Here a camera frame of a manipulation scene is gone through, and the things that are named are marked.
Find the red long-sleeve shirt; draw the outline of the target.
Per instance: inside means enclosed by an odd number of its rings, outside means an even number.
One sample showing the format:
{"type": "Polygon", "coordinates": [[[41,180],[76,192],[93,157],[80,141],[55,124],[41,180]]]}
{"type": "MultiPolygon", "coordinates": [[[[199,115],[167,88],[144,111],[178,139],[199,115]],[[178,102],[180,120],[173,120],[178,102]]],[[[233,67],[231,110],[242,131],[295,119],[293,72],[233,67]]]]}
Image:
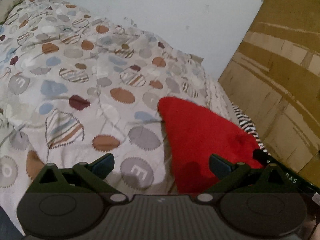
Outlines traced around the red long-sleeve shirt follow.
{"type": "Polygon", "coordinates": [[[259,147],[256,139],[211,110],[165,97],[159,100],[158,111],[171,148],[171,170],[178,193],[194,196],[219,182],[209,169],[212,154],[233,164],[262,168],[253,159],[253,151],[259,147]]]}

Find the black white striped cloth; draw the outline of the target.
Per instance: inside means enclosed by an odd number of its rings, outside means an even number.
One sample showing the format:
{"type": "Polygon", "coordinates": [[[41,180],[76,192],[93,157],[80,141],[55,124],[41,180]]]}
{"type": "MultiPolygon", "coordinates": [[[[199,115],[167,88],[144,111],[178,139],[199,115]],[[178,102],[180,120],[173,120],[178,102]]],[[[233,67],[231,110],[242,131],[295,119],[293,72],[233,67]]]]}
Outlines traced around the black white striped cloth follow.
{"type": "Polygon", "coordinates": [[[233,111],[237,117],[237,120],[239,122],[240,128],[243,129],[246,133],[252,135],[256,141],[257,144],[259,145],[260,149],[267,153],[268,155],[270,155],[270,153],[268,152],[267,148],[265,147],[264,143],[262,142],[262,140],[259,137],[257,128],[255,123],[253,122],[253,120],[243,112],[243,110],[241,110],[239,108],[239,106],[235,105],[234,103],[231,104],[233,111]]]}

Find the patterned circle print duvet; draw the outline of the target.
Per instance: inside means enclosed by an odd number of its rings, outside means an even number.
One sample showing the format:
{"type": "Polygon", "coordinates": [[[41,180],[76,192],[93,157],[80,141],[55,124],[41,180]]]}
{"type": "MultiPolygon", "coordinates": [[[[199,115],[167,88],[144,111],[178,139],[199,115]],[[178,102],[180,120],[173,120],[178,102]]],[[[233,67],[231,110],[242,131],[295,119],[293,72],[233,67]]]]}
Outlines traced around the patterned circle print duvet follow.
{"type": "Polygon", "coordinates": [[[107,182],[131,194],[175,191],[158,102],[189,100],[227,120],[231,103],[194,57],[62,0],[1,0],[1,207],[17,206],[46,163],[107,152],[107,182]]]}

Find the brown cardboard board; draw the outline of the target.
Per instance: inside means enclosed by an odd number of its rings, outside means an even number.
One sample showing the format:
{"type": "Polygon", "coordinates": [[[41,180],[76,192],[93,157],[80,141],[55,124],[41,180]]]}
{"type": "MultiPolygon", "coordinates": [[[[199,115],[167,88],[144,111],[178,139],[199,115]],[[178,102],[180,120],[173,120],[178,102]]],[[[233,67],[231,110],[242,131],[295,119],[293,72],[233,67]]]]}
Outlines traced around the brown cardboard board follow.
{"type": "Polygon", "coordinates": [[[319,0],[264,0],[219,78],[268,152],[319,184],[319,0]]]}

